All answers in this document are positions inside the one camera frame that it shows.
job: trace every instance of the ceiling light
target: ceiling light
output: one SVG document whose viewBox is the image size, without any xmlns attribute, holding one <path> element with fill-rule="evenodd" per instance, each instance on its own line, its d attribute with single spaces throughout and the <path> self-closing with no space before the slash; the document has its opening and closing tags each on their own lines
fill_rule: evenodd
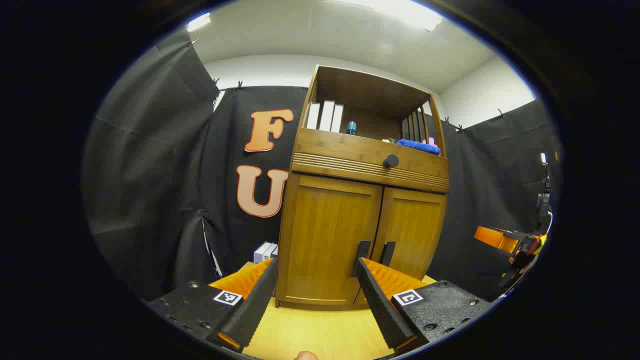
<svg viewBox="0 0 640 360">
<path fill-rule="evenodd" d="M 209 13 L 198 16 L 197 18 L 189 21 L 189 24 L 187 24 L 187 31 L 193 31 L 195 29 L 199 29 L 210 22 L 211 22 L 211 18 L 209 17 Z"/>
<path fill-rule="evenodd" d="M 431 31 L 442 22 L 442 16 L 411 0 L 334 0 L 373 8 L 391 17 Z"/>
</svg>

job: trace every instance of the cabinet door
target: cabinet door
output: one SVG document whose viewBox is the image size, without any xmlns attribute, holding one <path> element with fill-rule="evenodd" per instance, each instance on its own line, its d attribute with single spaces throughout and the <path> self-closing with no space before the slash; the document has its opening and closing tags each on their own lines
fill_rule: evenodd
<svg viewBox="0 0 640 360">
<path fill-rule="evenodd" d="M 304 304 L 353 304 L 360 241 L 371 255 L 382 187 L 291 174 L 280 228 L 276 297 Z"/>
<path fill-rule="evenodd" d="M 371 259 L 381 262 L 384 245 L 395 241 L 390 268 L 422 280 L 438 246 L 447 197 L 385 188 Z"/>
</svg>

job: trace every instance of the cabinet door handle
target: cabinet door handle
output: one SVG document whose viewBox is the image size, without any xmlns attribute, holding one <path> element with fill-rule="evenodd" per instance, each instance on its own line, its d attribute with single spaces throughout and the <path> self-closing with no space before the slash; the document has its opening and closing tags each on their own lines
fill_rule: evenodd
<svg viewBox="0 0 640 360">
<path fill-rule="evenodd" d="M 386 168 L 396 167 L 398 166 L 398 164 L 400 164 L 400 159 L 398 159 L 398 157 L 393 154 L 387 156 L 385 161 L 382 162 L 382 165 L 384 165 L 384 167 Z"/>
<path fill-rule="evenodd" d="M 369 247 L 371 246 L 371 241 L 361 241 L 358 245 L 358 251 L 356 252 L 356 258 L 353 260 L 353 270 L 351 271 L 351 276 L 356 277 L 356 265 L 358 264 L 359 258 L 366 258 L 369 255 Z"/>
<path fill-rule="evenodd" d="M 380 263 L 385 266 L 389 266 L 391 264 L 391 257 L 394 255 L 394 250 L 396 249 L 395 241 L 388 241 L 385 244 L 385 247 L 382 249 L 382 257 L 380 257 Z"/>
</svg>

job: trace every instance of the blue towel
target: blue towel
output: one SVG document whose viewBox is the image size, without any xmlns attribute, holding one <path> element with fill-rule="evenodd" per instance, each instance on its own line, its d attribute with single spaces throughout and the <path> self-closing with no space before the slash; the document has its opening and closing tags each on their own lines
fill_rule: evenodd
<svg viewBox="0 0 640 360">
<path fill-rule="evenodd" d="M 428 143 L 413 142 L 411 140 L 402 139 L 396 141 L 396 145 L 410 147 L 412 149 L 428 152 L 438 156 L 440 155 L 440 148 Z"/>
</svg>

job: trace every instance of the light wooden floor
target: light wooden floor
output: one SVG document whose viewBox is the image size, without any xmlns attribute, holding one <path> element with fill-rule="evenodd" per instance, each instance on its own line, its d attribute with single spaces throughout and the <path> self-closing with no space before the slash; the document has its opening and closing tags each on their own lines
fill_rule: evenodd
<svg viewBox="0 0 640 360">
<path fill-rule="evenodd" d="M 427 276 L 422 281 L 435 282 Z M 243 353 L 264 360 L 291 360 L 301 351 L 311 351 L 319 360 L 371 360 L 393 353 L 368 309 L 276 309 L 275 299 L 271 298 Z"/>
</svg>

